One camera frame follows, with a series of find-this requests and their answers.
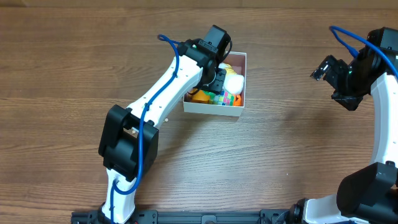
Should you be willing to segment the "white plush duck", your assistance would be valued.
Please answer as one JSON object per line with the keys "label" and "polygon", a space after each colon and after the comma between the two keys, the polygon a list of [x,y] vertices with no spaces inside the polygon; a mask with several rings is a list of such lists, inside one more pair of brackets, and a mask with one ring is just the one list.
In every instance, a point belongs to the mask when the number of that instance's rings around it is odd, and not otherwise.
{"label": "white plush duck", "polygon": [[244,87],[244,76],[238,74],[230,64],[221,63],[219,68],[226,70],[223,90],[234,97],[233,106],[242,106],[241,93]]}

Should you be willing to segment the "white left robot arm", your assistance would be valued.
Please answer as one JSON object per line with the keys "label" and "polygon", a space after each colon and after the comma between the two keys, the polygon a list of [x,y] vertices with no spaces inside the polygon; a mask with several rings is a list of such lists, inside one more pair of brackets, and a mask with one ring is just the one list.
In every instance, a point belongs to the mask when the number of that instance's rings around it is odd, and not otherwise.
{"label": "white left robot arm", "polygon": [[171,45],[172,63],[138,100],[106,115],[98,153],[108,175],[108,192],[101,207],[107,223],[127,223],[135,211],[135,193],[157,156],[159,129],[180,99],[191,89],[219,88],[219,64],[231,51],[231,39],[159,40]]}

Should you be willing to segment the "orange dinosaur toy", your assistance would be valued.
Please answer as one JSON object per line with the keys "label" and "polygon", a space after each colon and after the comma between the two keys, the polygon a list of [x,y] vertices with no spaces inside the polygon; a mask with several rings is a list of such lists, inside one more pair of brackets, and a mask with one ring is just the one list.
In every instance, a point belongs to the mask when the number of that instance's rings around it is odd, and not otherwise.
{"label": "orange dinosaur toy", "polygon": [[207,91],[193,89],[188,93],[188,98],[192,103],[204,103],[208,104],[210,100],[210,94]]}

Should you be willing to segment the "multicoloured puzzle cube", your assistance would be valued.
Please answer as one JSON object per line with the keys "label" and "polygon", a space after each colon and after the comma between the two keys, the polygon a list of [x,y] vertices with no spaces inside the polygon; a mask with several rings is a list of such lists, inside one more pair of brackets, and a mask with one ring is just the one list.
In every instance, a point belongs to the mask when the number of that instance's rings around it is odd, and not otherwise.
{"label": "multicoloured puzzle cube", "polygon": [[214,95],[209,99],[211,105],[233,106],[235,96],[227,91],[222,91],[219,95]]}

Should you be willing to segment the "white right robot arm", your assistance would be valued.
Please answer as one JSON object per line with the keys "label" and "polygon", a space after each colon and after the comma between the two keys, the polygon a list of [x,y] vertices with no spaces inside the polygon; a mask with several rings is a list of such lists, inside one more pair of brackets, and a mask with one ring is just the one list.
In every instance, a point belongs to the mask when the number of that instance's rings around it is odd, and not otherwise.
{"label": "white right robot arm", "polygon": [[354,111],[364,96],[374,102],[374,143],[369,165],[345,177],[336,194],[301,199],[279,217],[283,223],[397,224],[397,30],[362,38],[338,26],[329,30],[352,56],[327,56],[311,74],[334,89],[332,100]]}

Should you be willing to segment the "green round plastic toy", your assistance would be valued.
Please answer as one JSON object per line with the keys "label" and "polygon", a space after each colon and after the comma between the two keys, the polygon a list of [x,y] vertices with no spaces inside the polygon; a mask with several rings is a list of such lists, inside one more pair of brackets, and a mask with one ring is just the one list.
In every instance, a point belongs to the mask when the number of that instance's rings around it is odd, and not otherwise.
{"label": "green round plastic toy", "polygon": [[210,91],[204,91],[205,95],[209,97],[209,101],[213,100],[216,96],[216,93]]}

